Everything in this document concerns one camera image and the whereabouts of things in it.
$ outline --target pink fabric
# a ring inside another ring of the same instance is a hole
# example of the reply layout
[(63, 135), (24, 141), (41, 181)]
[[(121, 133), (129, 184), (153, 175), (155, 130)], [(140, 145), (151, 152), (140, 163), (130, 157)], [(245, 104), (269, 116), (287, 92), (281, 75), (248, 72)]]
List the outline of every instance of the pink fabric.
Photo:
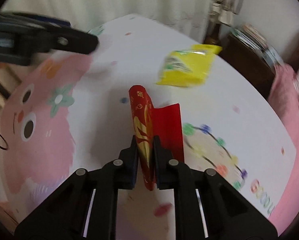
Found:
[(299, 97), (293, 80), (295, 72), (290, 65), (276, 66), (268, 103), (274, 109), (290, 135), (296, 158), (284, 193), (269, 217), (280, 235), (299, 212)]
[[(28, 178), (47, 187), (58, 186), (68, 177), (75, 151), (67, 121), (70, 104), (62, 104), (53, 114), (53, 97), (62, 94), (61, 100), (71, 98), (73, 104), (73, 88), (90, 65), (91, 56), (81, 54), (70, 54), (58, 61), (48, 59), (8, 99), (1, 112), (0, 132), (9, 145), (3, 153), (3, 168), (12, 194), (18, 193)], [(23, 102), (28, 90), (31, 94)], [(34, 129), (26, 140), (23, 134), (28, 120), (33, 120)]]

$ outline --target white curtain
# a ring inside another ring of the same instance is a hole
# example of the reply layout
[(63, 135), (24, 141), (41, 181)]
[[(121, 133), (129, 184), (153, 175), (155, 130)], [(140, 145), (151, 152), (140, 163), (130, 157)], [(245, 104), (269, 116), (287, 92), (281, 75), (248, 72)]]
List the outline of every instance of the white curtain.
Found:
[(69, 20), (88, 31), (104, 22), (137, 13), (202, 41), (210, 0), (8, 0), (3, 10), (27, 11)]

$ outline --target metal screw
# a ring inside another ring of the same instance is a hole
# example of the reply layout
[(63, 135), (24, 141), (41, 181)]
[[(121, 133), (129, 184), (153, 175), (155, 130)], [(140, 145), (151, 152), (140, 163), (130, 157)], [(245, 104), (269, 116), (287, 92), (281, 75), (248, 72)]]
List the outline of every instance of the metal screw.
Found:
[(207, 175), (214, 176), (216, 174), (216, 171), (214, 169), (207, 169), (206, 173)]
[(84, 175), (86, 173), (86, 171), (84, 170), (84, 169), (78, 169), (77, 171), (76, 171), (76, 175), (78, 175), (78, 176), (82, 176), (82, 175)]
[(120, 160), (120, 159), (117, 159), (117, 160), (113, 161), (113, 164), (114, 164), (115, 166), (121, 166), (121, 165), (123, 164), (123, 161)]
[(68, 44), (68, 40), (64, 37), (58, 37), (57, 42), (63, 46), (66, 46)]
[(169, 160), (168, 164), (169, 164), (169, 165), (172, 165), (172, 166), (176, 166), (176, 165), (178, 165), (178, 160), (176, 160), (176, 159), (171, 159), (171, 160)]

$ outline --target flower print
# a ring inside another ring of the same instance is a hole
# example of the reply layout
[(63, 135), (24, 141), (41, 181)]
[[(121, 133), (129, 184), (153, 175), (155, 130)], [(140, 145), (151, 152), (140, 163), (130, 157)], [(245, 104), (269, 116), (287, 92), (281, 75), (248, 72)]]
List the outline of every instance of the flower print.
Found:
[(41, 73), (46, 74), (47, 79), (52, 79), (61, 67), (62, 64), (60, 62), (53, 62), (53, 60), (48, 59), (41, 68)]
[(74, 98), (71, 95), (68, 95), (71, 89), (72, 85), (54, 89), (52, 97), (48, 100), (48, 104), (51, 105), (51, 118), (57, 114), (57, 111), (61, 106), (69, 107), (74, 104)]

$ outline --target cartoon face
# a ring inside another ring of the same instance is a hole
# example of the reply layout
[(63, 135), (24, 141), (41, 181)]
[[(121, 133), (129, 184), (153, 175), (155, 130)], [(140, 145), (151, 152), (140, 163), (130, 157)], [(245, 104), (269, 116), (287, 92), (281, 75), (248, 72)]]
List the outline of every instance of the cartoon face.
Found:
[(89, 69), (91, 56), (65, 55), (43, 62), (1, 112), (0, 132), (9, 149), (0, 154), (12, 194), (28, 178), (44, 185), (66, 179), (72, 166), (75, 142), (67, 122), (68, 107), (75, 102), (73, 88)]
[(208, 131), (192, 127), (192, 132), (184, 135), (185, 162), (196, 170), (215, 169), (239, 190), (244, 185), (247, 172), (240, 170), (238, 158), (231, 155), (223, 144), (221, 138), (217, 139)]

